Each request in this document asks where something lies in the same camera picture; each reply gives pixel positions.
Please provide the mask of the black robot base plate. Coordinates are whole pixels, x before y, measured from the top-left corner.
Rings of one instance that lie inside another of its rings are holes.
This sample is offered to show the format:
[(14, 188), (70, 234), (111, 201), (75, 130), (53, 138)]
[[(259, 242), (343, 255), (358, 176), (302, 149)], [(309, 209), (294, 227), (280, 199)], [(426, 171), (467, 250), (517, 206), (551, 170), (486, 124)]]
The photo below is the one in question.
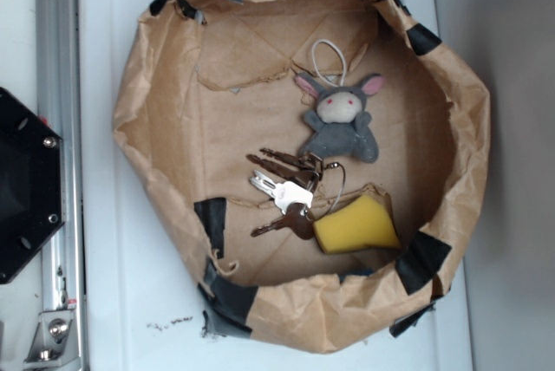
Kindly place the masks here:
[(1, 90), (1, 283), (10, 283), (63, 225), (62, 139)]

